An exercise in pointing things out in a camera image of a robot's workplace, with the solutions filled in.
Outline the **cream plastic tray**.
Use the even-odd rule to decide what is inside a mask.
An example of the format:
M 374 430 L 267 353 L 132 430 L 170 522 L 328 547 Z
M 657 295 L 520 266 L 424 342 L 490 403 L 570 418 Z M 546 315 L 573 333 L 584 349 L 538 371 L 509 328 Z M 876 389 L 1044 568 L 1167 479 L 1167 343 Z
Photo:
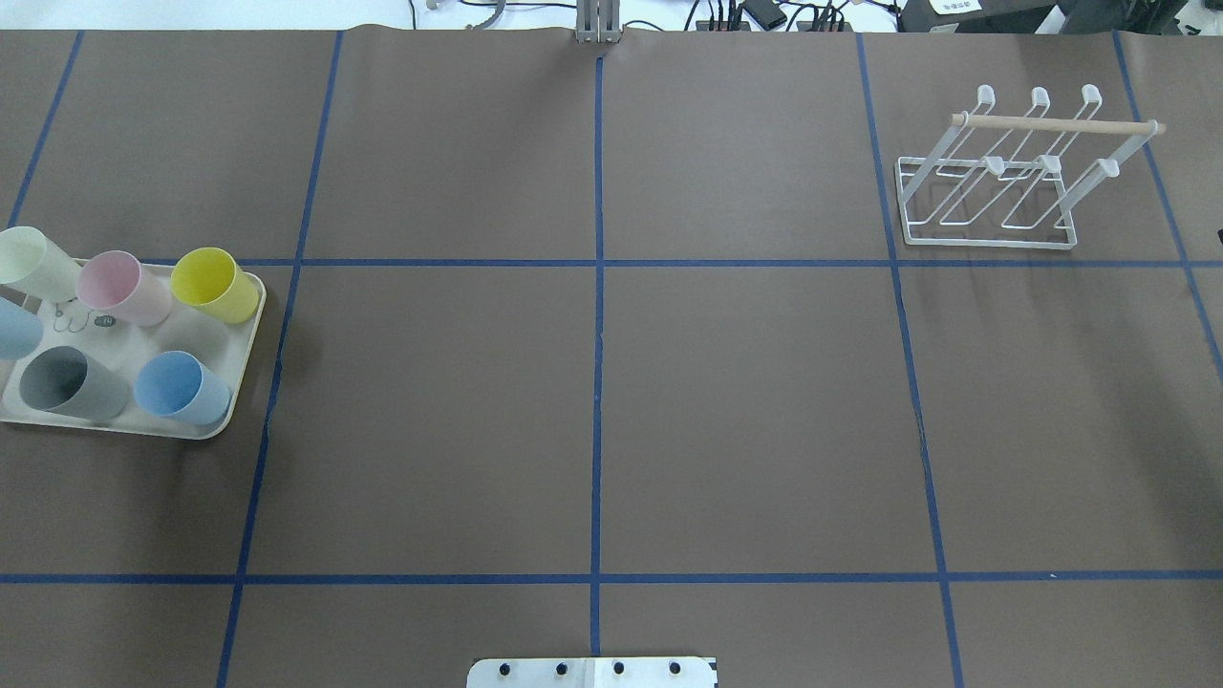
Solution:
M 149 358 L 166 349 L 186 349 L 201 359 L 227 387 L 227 408 L 223 417 L 209 425 L 192 425 L 179 419 L 153 417 L 141 411 L 135 401 L 128 401 L 121 414 L 105 422 L 61 417 L 46 411 L 35 411 L 20 398 L 20 378 L 24 374 L 31 357 L 20 360 L 2 360 L 2 409 L 5 423 L 35 426 L 83 428 L 88 431 L 135 434 L 152 437 L 172 437 L 179 440 L 201 441 L 215 437 L 223 433 L 234 417 L 234 408 L 242 389 L 249 363 L 249 352 L 256 343 L 260 326 L 267 288 L 253 271 L 246 274 L 257 290 L 258 304 L 248 321 L 241 325 L 227 325 L 219 319 L 205 317 L 201 310 L 175 302 L 165 321 L 157 328 L 137 328 L 126 321 L 114 321 L 106 325 L 105 317 L 99 310 L 86 310 L 71 302 L 68 306 L 54 304 L 39 297 L 20 292 L 17 299 L 23 310 L 38 317 L 44 328 L 42 349 L 49 347 L 75 347 L 103 367 L 124 378 L 132 386 L 141 367 Z

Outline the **pink cup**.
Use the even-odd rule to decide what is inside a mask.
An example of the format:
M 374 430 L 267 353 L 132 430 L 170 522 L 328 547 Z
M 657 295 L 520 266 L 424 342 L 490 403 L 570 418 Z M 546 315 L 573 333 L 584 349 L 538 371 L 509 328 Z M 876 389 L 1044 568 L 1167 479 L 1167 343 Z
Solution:
M 87 308 L 139 328 L 160 325 L 172 310 L 168 286 L 126 251 L 105 251 L 86 262 L 75 295 Z

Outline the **light blue cup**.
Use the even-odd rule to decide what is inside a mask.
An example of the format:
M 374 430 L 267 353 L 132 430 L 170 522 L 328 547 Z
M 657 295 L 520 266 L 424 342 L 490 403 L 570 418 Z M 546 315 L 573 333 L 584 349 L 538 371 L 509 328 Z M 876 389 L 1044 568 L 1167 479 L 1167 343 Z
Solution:
M 1 297 L 1 360 L 20 360 L 39 348 L 44 335 L 43 323 L 34 312 Z

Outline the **grey cup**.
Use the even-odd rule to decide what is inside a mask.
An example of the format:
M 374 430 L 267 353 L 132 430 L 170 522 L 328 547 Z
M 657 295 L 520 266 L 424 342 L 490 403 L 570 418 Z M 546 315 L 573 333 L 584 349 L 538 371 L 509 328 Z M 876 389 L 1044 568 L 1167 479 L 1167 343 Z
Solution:
M 51 347 L 32 358 L 20 378 L 20 398 L 33 411 L 106 422 L 128 404 L 125 378 L 75 347 Z

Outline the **black labelled box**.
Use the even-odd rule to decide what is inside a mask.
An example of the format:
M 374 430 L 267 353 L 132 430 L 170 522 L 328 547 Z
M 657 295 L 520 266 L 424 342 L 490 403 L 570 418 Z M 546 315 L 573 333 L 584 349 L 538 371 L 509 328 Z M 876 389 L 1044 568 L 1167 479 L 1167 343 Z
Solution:
M 900 33 L 1036 33 L 1057 1 L 905 1 Z

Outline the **yellow cup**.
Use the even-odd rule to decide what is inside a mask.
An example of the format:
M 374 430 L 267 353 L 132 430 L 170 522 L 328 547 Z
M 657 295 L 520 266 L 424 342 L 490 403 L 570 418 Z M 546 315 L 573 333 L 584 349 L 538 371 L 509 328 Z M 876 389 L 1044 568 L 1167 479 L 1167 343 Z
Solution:
M 185 306 L 227 325 L 241 325 L 256 314 L 260 292 L 235 258 L 218 247 L 196 248 L 180 258 L 170 290 Z

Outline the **aluminium frame post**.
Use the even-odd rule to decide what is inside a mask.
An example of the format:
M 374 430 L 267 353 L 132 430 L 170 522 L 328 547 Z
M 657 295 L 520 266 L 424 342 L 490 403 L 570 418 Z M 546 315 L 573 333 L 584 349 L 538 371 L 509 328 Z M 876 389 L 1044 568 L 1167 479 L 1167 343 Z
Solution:
M 619 43 L 623 35 L 621 4 L 620 0 L 576 0 L 576 42 Z

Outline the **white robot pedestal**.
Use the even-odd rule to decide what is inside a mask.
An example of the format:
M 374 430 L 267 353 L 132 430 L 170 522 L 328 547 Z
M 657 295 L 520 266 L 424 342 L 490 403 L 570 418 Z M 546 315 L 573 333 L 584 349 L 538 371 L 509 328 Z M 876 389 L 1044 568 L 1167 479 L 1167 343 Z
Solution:
M 715 657 L 486 657 L 467 687 L 718 687 Z

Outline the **cream white cup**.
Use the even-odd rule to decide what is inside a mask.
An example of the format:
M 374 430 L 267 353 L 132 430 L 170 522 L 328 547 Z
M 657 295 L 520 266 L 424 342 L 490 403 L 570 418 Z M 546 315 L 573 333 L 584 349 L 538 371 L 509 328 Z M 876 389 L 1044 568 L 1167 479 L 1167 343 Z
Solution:
M 77 297 L 79 263 L 33 226 L 1 231 L 1 284 L 35 299 L 68 302 Z

